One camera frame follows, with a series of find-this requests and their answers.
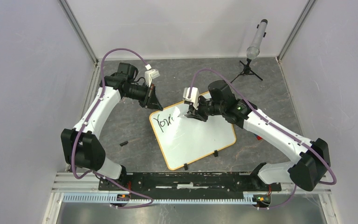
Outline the white whiteboard with yellow frame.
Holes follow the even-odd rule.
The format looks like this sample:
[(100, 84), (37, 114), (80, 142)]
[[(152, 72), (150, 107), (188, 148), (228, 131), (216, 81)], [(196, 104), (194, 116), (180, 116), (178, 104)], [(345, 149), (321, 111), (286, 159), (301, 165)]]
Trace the white whiteboard with yellow frame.
[(149, 121), (169, 170), (177, 170), (236, 142), (234, 126), (222, 116), (210, 116), (206, 122), (177, 118), (188, 112), (178, 102), (150, 114)]

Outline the black marker cap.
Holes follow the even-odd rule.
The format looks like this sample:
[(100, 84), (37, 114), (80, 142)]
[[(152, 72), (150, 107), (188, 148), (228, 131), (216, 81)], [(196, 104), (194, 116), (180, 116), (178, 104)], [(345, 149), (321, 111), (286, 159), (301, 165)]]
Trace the black marker cap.
[(128, 141), (124, 141), (124, 142), (120, 143), (119, 145), (122, 147), (122, 146), (125, 146), (127, 144), (128, 144)]

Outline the silver microphone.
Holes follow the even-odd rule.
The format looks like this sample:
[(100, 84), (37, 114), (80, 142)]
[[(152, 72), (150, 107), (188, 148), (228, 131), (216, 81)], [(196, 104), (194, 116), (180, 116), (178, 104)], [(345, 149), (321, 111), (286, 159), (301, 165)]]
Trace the silver microphone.
[(260, 53), (261, 42), (266, 34), (267, 25), (268, 25), (267, 19), (262, 19), (260, 23), (257, 25), (257, 31), (255, 33), (255, 36), (250, 46), (247, 48), (247, 59), (254, 60), (258, 57)]

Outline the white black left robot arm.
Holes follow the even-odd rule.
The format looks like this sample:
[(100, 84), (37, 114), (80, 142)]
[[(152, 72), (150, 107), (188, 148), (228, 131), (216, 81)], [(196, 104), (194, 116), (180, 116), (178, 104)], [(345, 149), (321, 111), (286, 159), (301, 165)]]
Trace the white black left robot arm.
[(145, 83), (138, 84), (135, 80), (138, 69), (129, 63), (120, 63), (117, 72), (103, 78), (95, 99), (81, 120), (61, 133), (66, 163), (73, 169), (85, 168), (110, 178), (110, 184), (116, 190), (127, 186), (126, 171), (124, 166), (106, 157), (99, 137), (108, 116), (122, 98), (136, 100), (142, 108), (163, 110), (152, 83), (160, 73), (150, 65), (146, 65), (146, 69)]

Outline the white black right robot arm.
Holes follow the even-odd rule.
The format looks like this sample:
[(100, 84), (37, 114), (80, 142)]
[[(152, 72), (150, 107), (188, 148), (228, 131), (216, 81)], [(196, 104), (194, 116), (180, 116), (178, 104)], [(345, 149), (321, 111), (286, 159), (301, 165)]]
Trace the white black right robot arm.
[(267, 141), (288, 158), (289, 162), (261, 163), (252, 173), (251, 186), (263, 190), (269, 184), (291, 182), (306, 191), (322, 183), (330, 168), (328, 143), (303, 137), (275, 122), (256, 105), (236, 98), (224, 80), (208, 86), (210, 98), (195, 87), (185, 88), (183, 98), (189, 105), (187, 118), (206, 122), (209, 117), (222, 116), (225, 121), (245, 129)]

